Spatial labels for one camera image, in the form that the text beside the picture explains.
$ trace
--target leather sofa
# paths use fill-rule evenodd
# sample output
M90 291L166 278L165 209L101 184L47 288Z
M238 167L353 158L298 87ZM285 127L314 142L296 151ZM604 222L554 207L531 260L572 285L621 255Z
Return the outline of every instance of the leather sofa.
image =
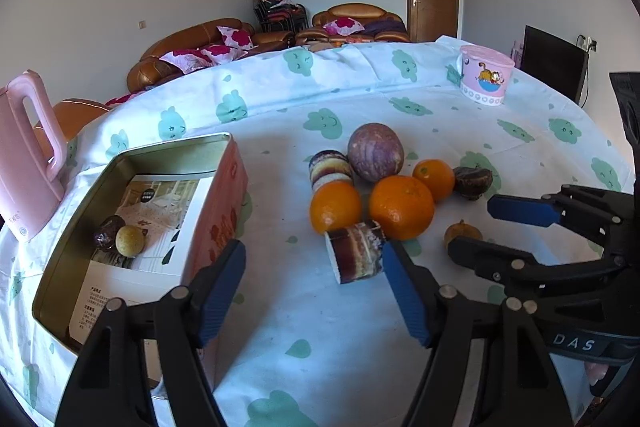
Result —
M361 2L350 2L347 4L338 4L326 11L317 13L313 16L313 27L302 30L296 34L296 45L302 46L309 41L331 42L334 44L342 44L348 42L349 37L342 35L329 35L322 28L325 24L335 21L340 17L351 17L356 19L363 26L367 23L380 20L393 20L402 22L402 18L395 13L383 10L373 4L364 4ZM357 38L361 42L411 42L406 32L380 32L375 36L353 34L350 37Z
M255 48L250 50L246 57L283 50L293 42L293 33L290 31L255 33L250 24L238 19L215 19L198 24L165 37L144 52L140 61L131 68L127 75L129 92L138 92L147 86L164 84L183 76L178 68L160 60L160 57L174 50L193 50L210 44L222 44L222 35L218 31L218 26L227 26L238 30L242 28L249 32Z

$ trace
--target kettle handle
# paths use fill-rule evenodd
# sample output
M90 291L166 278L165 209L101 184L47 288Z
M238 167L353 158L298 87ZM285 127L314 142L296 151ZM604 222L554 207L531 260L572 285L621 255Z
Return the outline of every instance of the kettle handle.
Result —
M29 98L31 102L33 102L33 106L40 118L40 122L47 134L47 139L49 139L54 153L53 159L49 165L47 165L46 169L47 180L52 182L65 165L66 140L62 129L60 129L58 119L53 112L53 108L49 103L49 97L44 88L44 83L38 73L27 70L9 82L6 90L9 94L9 100L14 112L20 109L24 111L22 102L25 98ZM33 132L33 129L30 127L28 130L22 129L21 131L23 133Z

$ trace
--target blue gripper pad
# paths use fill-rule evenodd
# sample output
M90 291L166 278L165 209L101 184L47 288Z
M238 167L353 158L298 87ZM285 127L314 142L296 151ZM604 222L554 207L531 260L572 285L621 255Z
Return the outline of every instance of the blue gripper pad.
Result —
M397 252L396 248L402 249L402 251ZM403 256L404 265L408 262L411 266L403 266L399 255ZM409 334L414 339L418 339L424 347L429 346L431 334L427 327L427 309L406 271L407 269L415 269L414 263L401 245L387 242L382 248L382 266Z
M561 217L561 213L546 201L516 196L493 196L486 209L495 219L545 228L559 223Z
M210 267L215 275L209 295L204 296L200 307L198 339L201 346L205 346L218 335L245 267L246 249L240 241L235 240L227 245L225 251Z

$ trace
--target television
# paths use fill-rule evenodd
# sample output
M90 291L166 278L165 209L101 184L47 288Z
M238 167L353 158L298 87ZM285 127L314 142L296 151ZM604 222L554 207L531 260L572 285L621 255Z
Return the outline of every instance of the television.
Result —
M575 103L580 102L588 60L589 54L575 44L526 27L520 69Z

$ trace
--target orange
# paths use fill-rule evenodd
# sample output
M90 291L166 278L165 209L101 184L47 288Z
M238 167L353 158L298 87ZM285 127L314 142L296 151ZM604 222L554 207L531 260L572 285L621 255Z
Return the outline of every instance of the orange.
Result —
M448 198L456 184L453 169L442 160L423 160L414 168L414 178L427 185L435 201Z
M311 199L309 220L318 233L361 222L362 202L358 191L348 182L335 181L323 185Z
M434 213L429 189L411 176L381 179L369 198L369 215L387 237L406 241L418 237L431 224Z

